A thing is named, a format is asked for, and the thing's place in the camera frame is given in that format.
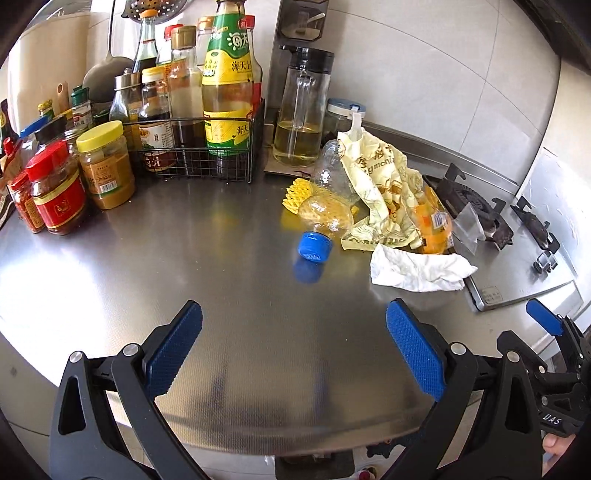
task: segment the metal screw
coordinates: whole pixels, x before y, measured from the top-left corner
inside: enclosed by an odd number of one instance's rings
[[[130,343],[129,345],[125,345],[123,347],[123,354],[125,356],[134,356],[138,352],[139,346],[136,343]]]
[[[456,355],[463,355],[466,353],[466,347],[463,346],[461,343],[452,343],[452,352]]]
[[[73,354],[70,355],[70,362],[72,362],[73,364],[75,364],[76,362],[79,362],[82,359],[82,352],[74,352]]]
[[[516,364],[519,361],[519,354],[517,352],[507,352],[507,358],[509,362]]]

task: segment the glass pitcher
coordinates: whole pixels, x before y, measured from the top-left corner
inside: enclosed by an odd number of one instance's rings
[[[281,46],[292,53],[277,121],[273,155],[291,167],[312,165],[320,153],[330,72],[335,54]]]

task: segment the spoon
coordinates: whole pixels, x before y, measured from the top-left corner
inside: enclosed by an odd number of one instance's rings
[[[123,75],[126,68],[132,68],[134,61],[127,57],[114,57],[111,55],[111,41],[113,36],[113,16],[115,15],[115,1],[111,8],[109,18],[109,49],[106,58],[92,67],[82,80],[82,86],[88,87],[89,98],[94,103],[106,103],[113,101],[115,97],[115,77]]]

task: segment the blue gripper pad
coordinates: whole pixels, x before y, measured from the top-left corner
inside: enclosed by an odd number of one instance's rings
[[[386,310],[386,325],[413,376],[426,394],[439,401],[445,391],[443,365],[404,305],[394,300]]]
[[[171,324],[174,324],[174,327],[146,364],[145,391],[148,398],[164,395],[173,384],[189,350],[201,332],[201,306],[196,302],[187,303]]]
[[[562,335],[563,330],[560,320],[538,299],[530,300],[525,306],[525,311],[550,335],[558,337]]]

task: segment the wire basket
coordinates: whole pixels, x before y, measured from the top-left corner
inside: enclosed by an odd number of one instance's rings
[[[248,139],[242,148],[208,147],[205,124],[209,118],[175,118],[160,121],[141,121],[124,124],[125,127],[148,124],[168,124],[174,134],[175,148],[130,152],[134,163],[142,164],[144,171],[162,178],[218,178],[222,180],[252,182],[262,147],[265,101],[262,100],[254,118],[216,118],[215,121],[245,122]]]

